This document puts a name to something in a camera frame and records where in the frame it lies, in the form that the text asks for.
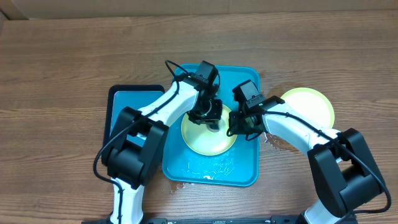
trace blue tray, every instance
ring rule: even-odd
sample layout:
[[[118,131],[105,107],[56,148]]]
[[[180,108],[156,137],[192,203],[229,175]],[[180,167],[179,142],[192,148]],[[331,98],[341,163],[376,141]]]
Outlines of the blue tray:
[[[161,85],[115,85],[109,89],[103,146],[109,141],[109,135],[120,111],[129,106],[135,110],[147,106],[164,94]],[[144,140],[127,135],[127,139],[139,146]]]
[[[183,68],[195,72],[199,65],[185,64]],[[250,79],[260,89],[259,74],[247,67],[216,66],[221,78],[218,98],[231,110],[238,110],[232,89]],[[247,187],[259,174],[259,138],[247,142],[239,135],[226,152],[217,156],[203,156],[191,150],[181,134],[183,116],[170,127],[164,148],[162,170],[170,180]]]

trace water spill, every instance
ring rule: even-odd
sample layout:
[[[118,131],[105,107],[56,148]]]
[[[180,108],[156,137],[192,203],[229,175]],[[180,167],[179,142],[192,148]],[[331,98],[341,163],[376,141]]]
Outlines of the water spill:
[[[207,156],[206,162],[198,162],[193,158],[187,163],[184,172],[189,172],[196,179],[225,179],[235,170],[234,152],[227,151],[218,156]]]
[[[272,147],[276,149],[281,149],[281,150],[288,150],[290,152],[294,152],[297,154],[300,154],[300,151],[294,148],[291,144],[289,144],[287,141],[281,139],[278,136],[272,135],[272,134],[266,134],[266,143],[269,143]]]
[[[183,183],[183,182],[176,182],[176,181],[171,181],[169,182],[170,184],[170,190],[169,190],[169,194],[172,195],[174,194],[176,191],[180,190],[180,189],[184,189],[186,188],[188,185],[194,186],[194,183]]]

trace cardboard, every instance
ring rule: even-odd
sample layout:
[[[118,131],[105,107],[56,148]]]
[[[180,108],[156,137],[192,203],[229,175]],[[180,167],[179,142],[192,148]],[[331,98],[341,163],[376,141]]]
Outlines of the cardboard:
[[[0,0],[10,19],[398,9],[398,0]]]
[[[8,19],[27,19],[17,7],[15,7],[12,0],[0,0],[0,11]]]
[[[4,25],[4,21],[6,21],[6,20],[7,20],[7,18],[3,15],[3,13],[0,12],[0,34],[2,31],[2,27]]]

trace wood grain surface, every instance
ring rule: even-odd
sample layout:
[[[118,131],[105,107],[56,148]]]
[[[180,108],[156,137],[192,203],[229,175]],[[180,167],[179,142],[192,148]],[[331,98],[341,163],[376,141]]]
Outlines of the wood grain surface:
[[[0,35],[0,223],[79,223],[106,217],[113,188],[92,173],[108,90],[170,87],[164,60],[256,69],[265,95],[305,86],[334,106],[335,128],[364,134],[398,200],[398,11],[5,21]],[[298,214],[316,199],[308,160],[261,138],[250,187],[173,183],[158,171],[147,217]],[[363,208],[383,207],[380,195]],[[360,215],[396,223],[398,207]]]

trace yellow bowl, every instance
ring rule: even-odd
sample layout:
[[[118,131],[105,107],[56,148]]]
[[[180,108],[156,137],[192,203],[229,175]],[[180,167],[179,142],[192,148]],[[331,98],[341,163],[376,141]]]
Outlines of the yellow bowl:
[[[322,93],[311,88],[294,88],[281,97],[295,111],[323,127],[332,128],[335,122],[333,107]]]
[[[197,125],[184,115],[181,123],[182,138],[188,147],[205,156],[215,156],[227,151],[235,142],[236,136],[228,137],[226,131],[229,128],[228,118],[231,110],[223,105],[221,119],[217,132],[210,131],[206,124]]]

